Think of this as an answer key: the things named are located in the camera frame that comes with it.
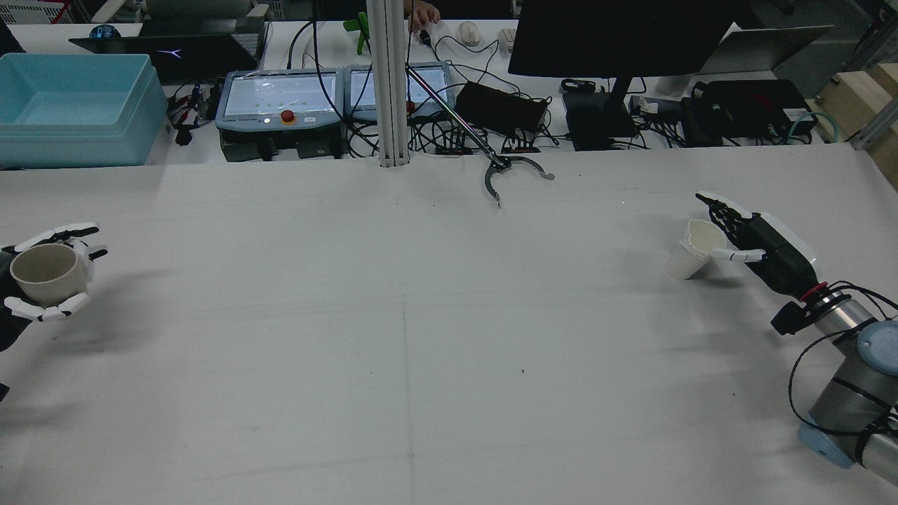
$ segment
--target light blue plastic bin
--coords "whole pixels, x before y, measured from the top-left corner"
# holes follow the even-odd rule
[[[168,102],[147,55],[0,58],[0,167],[143,164]]]

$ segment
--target red ring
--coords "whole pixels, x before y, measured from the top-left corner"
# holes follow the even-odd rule
[[[827,284],[826,284],[825,282],[821,282],[820,284],[818,284],[818,285],[814,286],[813,288],[811,288],[811,290],[808,291],[807,293],[805,293],[802,297],[800,297],[800,298],[798,299],[798,301],[799,301],[799,302],[804,302],[804,301],[807,300],[807,298],[810,297],[815,291],[818,291],[818,290],[820,290],[820,289],[822,289],[822,288],[826,288],[826,286],[827,286]]]

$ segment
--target green clamp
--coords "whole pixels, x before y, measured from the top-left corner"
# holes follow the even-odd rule
[[[362,55],[362,49],[365,48],[365,41],[369,40],[371,37],[371,32],[368,31],[368,14],[367,13],[358,13],[356,19],[350,19],[343,22],[343,28],[346,31],[359,31],[358,34],[358,46],[356,46],[356,54],[359,56]]]

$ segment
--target paper cup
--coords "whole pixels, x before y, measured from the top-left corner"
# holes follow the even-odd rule
[[[67,245],[32,247],[13,259],[9,271],[25,295],[45,308],[87,291],[84,268]]]
[[[678,280],[686,280],[705,266],[711,251],[726,247],[726,236],[714,223],[693,219],[686,226],[686,236],[672,250],[667,258],[667,275]]]

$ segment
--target computer mouse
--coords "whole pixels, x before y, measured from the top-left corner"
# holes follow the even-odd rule
[[[458,38],[465,46],[476,46],[483,39],[480,35],[480,30],[473,21],[466,21],[459,25]]]

